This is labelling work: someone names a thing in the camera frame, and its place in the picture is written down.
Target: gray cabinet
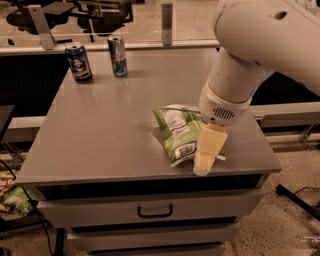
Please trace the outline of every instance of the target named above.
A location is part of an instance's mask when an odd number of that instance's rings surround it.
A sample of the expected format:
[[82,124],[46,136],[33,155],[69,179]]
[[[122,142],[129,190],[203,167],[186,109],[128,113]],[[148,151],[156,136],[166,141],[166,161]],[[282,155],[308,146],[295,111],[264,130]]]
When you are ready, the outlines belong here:
[[18,184],[68,241],[90,255],[220,256],[281,167],[247,112],[226,127],[226,161],[207,177],[170,167],[152,110],[197,105],[215,49],[128,51],[129,76],[89,53],[94,79],[67,73],[20,170]]

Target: chip bag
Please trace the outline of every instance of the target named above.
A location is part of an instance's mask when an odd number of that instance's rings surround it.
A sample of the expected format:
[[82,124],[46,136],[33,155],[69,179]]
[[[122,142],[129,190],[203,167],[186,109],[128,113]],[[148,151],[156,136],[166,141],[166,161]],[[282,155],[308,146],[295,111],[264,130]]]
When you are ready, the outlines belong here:
[[206,124],[197,107],[169,105],[153,110],[171,167],[193,159],[199,132]]

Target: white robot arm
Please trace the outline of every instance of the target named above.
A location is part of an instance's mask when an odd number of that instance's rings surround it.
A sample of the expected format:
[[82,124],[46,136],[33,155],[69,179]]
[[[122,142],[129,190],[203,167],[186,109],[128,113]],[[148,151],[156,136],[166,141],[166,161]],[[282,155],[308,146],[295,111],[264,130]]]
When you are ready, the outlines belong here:
[[320,95],[320,21],[315,0],[220,0],[218,58],[200,97],[209,122],[232,125],[274,71]]

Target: blue can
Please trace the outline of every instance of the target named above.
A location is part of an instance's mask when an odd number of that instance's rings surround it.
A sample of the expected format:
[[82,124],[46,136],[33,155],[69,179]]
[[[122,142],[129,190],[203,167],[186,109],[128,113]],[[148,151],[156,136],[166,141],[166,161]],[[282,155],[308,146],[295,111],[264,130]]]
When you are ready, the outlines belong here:
[[65,50],[74,80],[85,82],[92,78],[86,48],[80,43],[74,42]]
[[107,41],[114,75],[116,77],[126,76],[128,69],[123,37],[109,36]]

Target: speckled floor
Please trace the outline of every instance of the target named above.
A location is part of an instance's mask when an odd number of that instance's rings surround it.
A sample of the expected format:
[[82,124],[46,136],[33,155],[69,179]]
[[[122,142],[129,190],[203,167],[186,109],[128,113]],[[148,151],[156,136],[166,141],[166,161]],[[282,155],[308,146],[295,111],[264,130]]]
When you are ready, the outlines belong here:
[[[132,34],[145,34],[142,40],[160,40],[160,9],[158,0],[146,0],[145,6],[136,6],[134,11],[139,14],[131,26],[123,30],[128,37]],[[179,13],[175,14],[176,39],[213,38],[211,32],[211,12],[207,8],[214,8],[216,0],[175,0]],[[145,33],[143,24],[146,19],[151,23],[150,33]],[[0,41],[6,45],[8,35],[15,39],[17,45],[26,43],[38,44],[33,37],[30,41],[22,40],[25,32],[19,32],[14,27],[8,27],[4,20],[0,22]],[[54,33],[61,34],[60,27]],[[301,237],[320,236],[319,221],[311,218],[306,212],[292,203],[286,197],[275,193],[278,184],[282,184],[292,192],[306,186],[320,187],[320,151],[313,147],[312,151],[305,151],[299,144],[293,145],[292,138],[268,138],[275,150],[283,169],[279,174],[272,174],[263,186],[265,196],[257,208],[241,219],[241,229],[233,241],[225,244],[224,256],[309,256],[313,249],[301,241]],[[319,136],[312,136],[310,142],[315,146]],[[305,190],[299,196],[309,204],[315,205],[320,200],[319,190]],[[6,219],[15,218],[15,215],[2,214]],[[54,247],[55,230],[46,224],[51,244]],[[50,255],[45,232],[41,226],[33,226],[0,233],[0,246],[9,248],[14,256],[43,256]],[[65,244],[65,256],[84,256],[86,253],[77,252],[69,243]]]

